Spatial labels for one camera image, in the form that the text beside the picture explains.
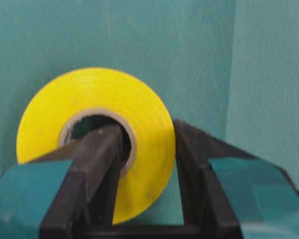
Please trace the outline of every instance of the teal fabric backdrop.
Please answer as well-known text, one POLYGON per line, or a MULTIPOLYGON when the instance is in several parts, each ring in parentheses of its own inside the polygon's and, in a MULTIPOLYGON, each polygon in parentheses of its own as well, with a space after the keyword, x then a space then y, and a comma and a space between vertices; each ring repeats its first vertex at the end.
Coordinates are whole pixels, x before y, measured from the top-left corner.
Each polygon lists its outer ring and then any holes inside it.
MULTIPOLYGON (((138 77, 173 118, 286 166, 299 186, 299 1, 0 0, 0 175, 30 99, 82 67, 138 77)), ((175 169, 133 222, 182 223, 175 169)))

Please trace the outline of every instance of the tape core hole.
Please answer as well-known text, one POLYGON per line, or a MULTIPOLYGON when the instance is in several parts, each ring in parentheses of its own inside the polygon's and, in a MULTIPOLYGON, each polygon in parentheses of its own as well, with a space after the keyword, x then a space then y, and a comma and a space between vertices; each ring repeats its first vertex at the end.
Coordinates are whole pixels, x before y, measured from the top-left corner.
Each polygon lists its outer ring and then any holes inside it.
POLYGON ((106 125, 118 125, 123 134, 123 161, 120 177, 131 169, 136 157, 136 139, 129 124, 119 115, 107 110, 90 109, 70 119, 59 136, 58 147, 74 142, 88 132, 106 125))

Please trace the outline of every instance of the yellow tape roll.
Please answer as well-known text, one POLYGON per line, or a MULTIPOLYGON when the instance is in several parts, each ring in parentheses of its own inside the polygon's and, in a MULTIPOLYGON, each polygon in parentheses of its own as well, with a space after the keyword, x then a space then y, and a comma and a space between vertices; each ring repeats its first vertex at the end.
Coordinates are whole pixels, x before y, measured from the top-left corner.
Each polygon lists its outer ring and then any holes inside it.
POLYGON ((119 181, 113 223, 146 210, 171 176, 175 135, 159 97, 143 82, 116 70, 86 68, 61 75, 43 87, 21 119, 16 152, 27 163, 55 150, 65 125, 82 112, 97 112, 130 127, 136 143, 127 174, 119 181))

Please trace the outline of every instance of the tape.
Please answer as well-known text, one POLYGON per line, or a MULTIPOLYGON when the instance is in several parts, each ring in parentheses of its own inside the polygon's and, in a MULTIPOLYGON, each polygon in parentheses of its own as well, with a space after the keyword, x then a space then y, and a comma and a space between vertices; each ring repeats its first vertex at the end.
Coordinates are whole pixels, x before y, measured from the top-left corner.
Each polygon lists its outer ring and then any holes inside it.
POLYGON ((16 142, 19 163, 62 145, 77 119, 100 114, 127 131, 131 153, 121 171, 113 223, 146 210, 162 193, 173 170, 175 135, 167 109, 146 84, 123 72, 86 68, 61 75, 27 106, 16 142))

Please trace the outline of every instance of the teal rubber pad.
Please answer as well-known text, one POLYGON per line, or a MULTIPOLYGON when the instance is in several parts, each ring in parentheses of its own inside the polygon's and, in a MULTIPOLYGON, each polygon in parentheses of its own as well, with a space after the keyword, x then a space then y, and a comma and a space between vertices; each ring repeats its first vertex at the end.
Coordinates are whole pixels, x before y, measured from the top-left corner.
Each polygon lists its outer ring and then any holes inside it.
POLYGON ((209 159, 245 239, 299 239, 299 197, 282 172, 260 159, 209 159))
POLYGON ((72 161, 16 165, 0 178, 0 239, 39 238, 72 161))

